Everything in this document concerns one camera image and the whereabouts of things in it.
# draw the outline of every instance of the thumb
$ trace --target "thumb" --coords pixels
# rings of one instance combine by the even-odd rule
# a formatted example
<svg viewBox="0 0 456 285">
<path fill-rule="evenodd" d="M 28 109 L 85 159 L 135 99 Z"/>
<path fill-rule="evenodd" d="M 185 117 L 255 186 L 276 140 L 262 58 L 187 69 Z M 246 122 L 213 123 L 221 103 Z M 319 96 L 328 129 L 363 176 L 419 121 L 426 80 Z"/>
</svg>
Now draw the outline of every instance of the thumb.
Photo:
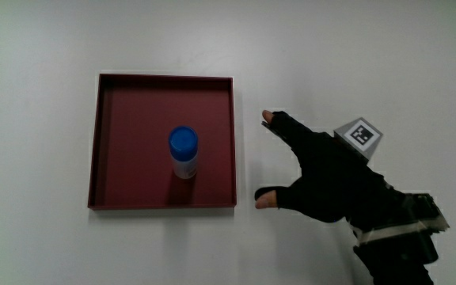
<svg viewBox="0 0 456 285">
<path fill-rule="evenodd" d="M 276 190 L 271 190 L 270 192 L 266 192 L 260 198 L 256 200 L 254 204 L 256 209 L 265 209 L 268 207 L 277 207 L 277 197 L 276 197 Z"/>
<path fill-rule="evenodd" d="M 256 209 L 265 209 L 268 207 L 284 207 L 292 209 L 290 205 L 296 202 L 296 190 L 283 186 L 271 186 L 258 189 L 254 193 L 256 200 Z"/>
</svg>

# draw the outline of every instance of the fingertip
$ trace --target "fingertip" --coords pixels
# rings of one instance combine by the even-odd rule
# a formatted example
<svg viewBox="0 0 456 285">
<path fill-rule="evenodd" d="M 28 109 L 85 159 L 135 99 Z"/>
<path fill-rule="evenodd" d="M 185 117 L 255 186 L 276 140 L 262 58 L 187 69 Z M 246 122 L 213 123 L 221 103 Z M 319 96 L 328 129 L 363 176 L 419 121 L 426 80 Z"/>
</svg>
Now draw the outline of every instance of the fingertip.
<svg viewBox="0 0 456 285">
<path fill-rule="evenodd" d="M 265 121 L 267 121 L 267 123 L 271 123 L 271 122 L 272 122 L 272 117 L 274 116 L 274 114 L 272 114 L 270 111 L 268 111 L 268 110 L 263 110 L 263 112 L 261 113 L 261 115 L 263 116 L 263 118 L 265 119 Z"/>
</svg>

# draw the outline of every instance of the white surface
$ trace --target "white surface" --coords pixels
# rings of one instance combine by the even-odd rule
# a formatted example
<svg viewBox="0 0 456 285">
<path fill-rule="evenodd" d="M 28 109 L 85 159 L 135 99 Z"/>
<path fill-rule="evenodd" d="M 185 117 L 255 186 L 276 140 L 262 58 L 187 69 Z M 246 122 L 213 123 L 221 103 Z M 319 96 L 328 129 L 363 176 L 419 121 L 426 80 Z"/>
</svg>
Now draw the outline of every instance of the white surface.
<svg viewBox="0 0 456 285">
<path fill-rule="evenodd" d="M 100 70 L 233 76 L 232 211 L 94 213 Z M 363 116 L 370 165 L 430 192 L 437 284 L 456 283 L 456 1 L 0 1 L 0 284 L 368 284 L 346 222 L 257 211 L 298 163 L 260 126 L 284 109 L 317 131 Z"/>
</svg>

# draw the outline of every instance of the blue cap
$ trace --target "blue cap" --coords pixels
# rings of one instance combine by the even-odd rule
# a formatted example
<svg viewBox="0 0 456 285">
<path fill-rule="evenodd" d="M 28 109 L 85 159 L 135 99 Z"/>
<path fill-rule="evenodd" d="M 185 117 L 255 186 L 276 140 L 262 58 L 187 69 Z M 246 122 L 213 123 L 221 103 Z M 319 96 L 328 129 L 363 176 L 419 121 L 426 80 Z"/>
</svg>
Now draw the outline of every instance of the blue cap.
<svg viewBox="0 0 456 285">
<path fill-rule="evenodd" d="M 170 153 L 179 162 L 187 162 L 198 152 L 198 136 L 187 126 L 176 127 L 169 136 Z"/>
</svg>

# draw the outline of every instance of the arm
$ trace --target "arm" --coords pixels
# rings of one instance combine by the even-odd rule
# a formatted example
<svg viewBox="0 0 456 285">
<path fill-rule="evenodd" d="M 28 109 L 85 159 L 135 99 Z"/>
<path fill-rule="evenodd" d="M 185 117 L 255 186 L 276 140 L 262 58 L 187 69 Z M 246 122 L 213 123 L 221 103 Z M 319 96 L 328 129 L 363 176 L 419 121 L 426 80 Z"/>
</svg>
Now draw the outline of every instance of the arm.
<svg viewBox="0 0 456 285">
<path fill-rule="evenodd" d="M 396 191 L 328 134 L 285 112 L 263 115 L 297 155 L 302 177 L 290 187 L 259 189 L 256 207 L 283 207 L 322 222 L 346 217 L 359 239 L 355 254 L 374 284 L 432 284 L 424 268 L 437 260 L 430 235 L 448 225 L 431 197 Z M 422 221 L 435 223 L 420 228 Z"/>
</svg>

